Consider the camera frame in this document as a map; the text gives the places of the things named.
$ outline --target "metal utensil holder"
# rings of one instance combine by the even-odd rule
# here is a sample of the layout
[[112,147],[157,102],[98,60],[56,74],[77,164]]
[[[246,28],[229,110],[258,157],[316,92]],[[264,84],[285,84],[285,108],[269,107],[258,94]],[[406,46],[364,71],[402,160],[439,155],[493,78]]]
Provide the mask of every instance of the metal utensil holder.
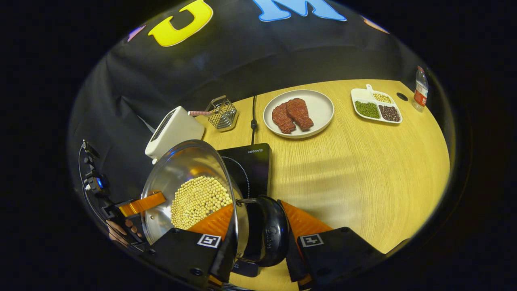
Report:
[[235,127],[239,112],[228,100],[226,95],[210,101],[205,111],[212,112],[206,115],[210,123],[220,132],[225,132]]

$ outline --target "raw meat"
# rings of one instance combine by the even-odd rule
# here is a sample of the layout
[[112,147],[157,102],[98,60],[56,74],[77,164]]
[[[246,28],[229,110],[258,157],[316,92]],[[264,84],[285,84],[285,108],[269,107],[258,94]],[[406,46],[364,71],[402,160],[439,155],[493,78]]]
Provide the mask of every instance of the raw meat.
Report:
[[287,102],[276,106],[272,113],[273,122],[278,125],[280,130],[285,134],[290,134],[296,129],[293,120],[287,116]]
[[294,98],[287,102],[287,115],[294,119],[301,130],[307,131],[314,125],[312,119],[309,118],[309,111],[305,101],[300,98]]

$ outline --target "pot handle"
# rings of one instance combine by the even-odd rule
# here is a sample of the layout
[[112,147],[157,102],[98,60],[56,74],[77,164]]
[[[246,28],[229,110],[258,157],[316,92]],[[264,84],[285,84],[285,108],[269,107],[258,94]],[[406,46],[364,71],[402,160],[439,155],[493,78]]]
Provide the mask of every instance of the pot handle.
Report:
[[238,204],[257,203],[264,215],[262,230],[262,254],[259,260],[247,260],[259,267],[271,267],[284,260],[289,240],[289,222],[282,206],[274,199],[259,195],[256,198],[240,199]]

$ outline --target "stainless steel pot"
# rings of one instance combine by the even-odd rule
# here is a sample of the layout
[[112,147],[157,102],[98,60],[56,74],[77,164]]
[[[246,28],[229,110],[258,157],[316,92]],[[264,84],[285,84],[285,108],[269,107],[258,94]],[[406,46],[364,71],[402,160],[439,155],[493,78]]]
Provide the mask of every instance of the stainless steel pot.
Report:
[[235,227],[229,227],[229,231],[234,231],[237,239],[235,259],[247,260],[242,258],[250,231],[245,204],[257,203],[264,215],[265,227],[262,229],[261,258],[252,262],[262,267],[281,262],[287,251],[289,233],[289,224],[282,207],[266,196],[242,199],[240,190],[228,174],[221,156],[212,146],[201,140],[184,141],[170,149],[156,163],[147,178],[142,199],[156,190],[160,190],[166,198],[164,203],[141,213],[143,231],[149,244],[155,243],[174,228],[170,218],[170,205],[175,199],[175,192],[186,181],[200,176],[214,177],[229,190],[232,197]]

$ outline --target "yellow letter u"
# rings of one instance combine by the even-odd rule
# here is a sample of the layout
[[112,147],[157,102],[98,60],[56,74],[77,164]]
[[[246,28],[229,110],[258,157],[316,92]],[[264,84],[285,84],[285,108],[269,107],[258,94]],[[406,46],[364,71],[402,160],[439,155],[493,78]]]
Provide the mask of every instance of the yellow letter u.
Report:
[[196,0],[183,7],[179,12],[188,10],[194,15],[194,20],[186,27],[177,30],[171,24],[172,16],[158,23],[148,35],[155,37],[156,42],[163,47],[177,45],[189,36],[202,29],[210,21],[214,11],[203,0]]

